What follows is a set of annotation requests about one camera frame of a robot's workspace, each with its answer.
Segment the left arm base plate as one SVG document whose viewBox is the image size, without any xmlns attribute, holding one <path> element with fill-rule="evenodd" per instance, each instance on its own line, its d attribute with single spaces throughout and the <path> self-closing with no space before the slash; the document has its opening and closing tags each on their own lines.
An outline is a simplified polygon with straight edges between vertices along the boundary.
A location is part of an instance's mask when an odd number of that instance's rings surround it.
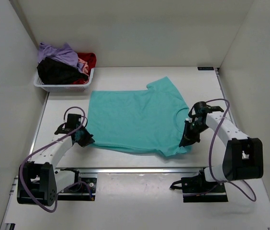
<svg viewBox="0 0 270 230">
<path fill-rule="evenodd" d="M 97 174 L 79 173 L 78 178 L 83 183 L 61 191 L 58 194 L 58 201 L 95 201 Z"/>
</svg>

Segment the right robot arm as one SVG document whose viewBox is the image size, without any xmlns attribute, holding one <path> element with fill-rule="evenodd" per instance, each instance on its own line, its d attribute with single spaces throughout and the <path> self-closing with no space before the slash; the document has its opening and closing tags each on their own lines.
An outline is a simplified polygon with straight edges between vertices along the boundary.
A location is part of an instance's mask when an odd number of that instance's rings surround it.
<svg viewBox="0 0 270 230">
<path fill-rule="evenodd" d="M 171 189 L 183 189 L 196 196 L 205 194 L 217 185 L 232 181 L 259 179 L 263 176 L 263 145 L 259 138 L 251 138 L 240 131 L 225 116 L 219 106 L 194 106 L 189 112 L 181 147 L 200 142 L 200 134 L 207 129 L 214 131 L 212 139 L 220 138 L 225 146 L 223 162 L 199 171 L 196 176 L 183 177 Z"/>
</svg>

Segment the teal t shirt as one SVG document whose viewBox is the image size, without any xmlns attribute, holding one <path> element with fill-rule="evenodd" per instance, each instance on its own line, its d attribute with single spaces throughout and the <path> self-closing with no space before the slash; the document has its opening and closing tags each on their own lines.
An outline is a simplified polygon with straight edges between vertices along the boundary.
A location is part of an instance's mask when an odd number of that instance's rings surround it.
<svg viewBox="0 0 270 230">
<path fill-rule="evenodd" d="M 87 130 L 93 147 L 170 158 L 191 152 L 179 146 L 189 107 L 168 77 L 140 91 L 93 91 Z"/>
</svg>

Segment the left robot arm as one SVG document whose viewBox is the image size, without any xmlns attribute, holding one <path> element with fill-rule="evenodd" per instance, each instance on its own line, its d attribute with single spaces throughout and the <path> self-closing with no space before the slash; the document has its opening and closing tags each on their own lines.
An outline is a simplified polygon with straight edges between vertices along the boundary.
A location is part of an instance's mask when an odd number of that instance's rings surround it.
<svg viewBox="0 0 270 230">
<path fill-rule="evenodd" d="M 86 130 L 87 119 L 77 118 L 61 124 L 50 144 L 36 150 L 20 165 L 17 185 L 17 202 L 38 205 L 53 213 L 58 195 L 65 190 L 76 191 L 85 186 L 90 200 L 94 200 L 90 186 L 72 168 L 58 169 L 57 165 L 65 153 L 75 144 L 85 147 L 94 142 Z"/>
</svg>

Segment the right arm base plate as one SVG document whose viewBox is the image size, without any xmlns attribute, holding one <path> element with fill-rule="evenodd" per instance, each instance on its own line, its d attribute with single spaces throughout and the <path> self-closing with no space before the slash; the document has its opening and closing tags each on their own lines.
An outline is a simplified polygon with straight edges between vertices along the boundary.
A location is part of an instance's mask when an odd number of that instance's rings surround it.
<svg viewBox="0 0 270 230">
<path fill-rule="evenodd" d="M 181 178 L 184 203 L 228 202 L 224 184 L 208 182 L 203 171 L 197 175 Z"/>
</svg>

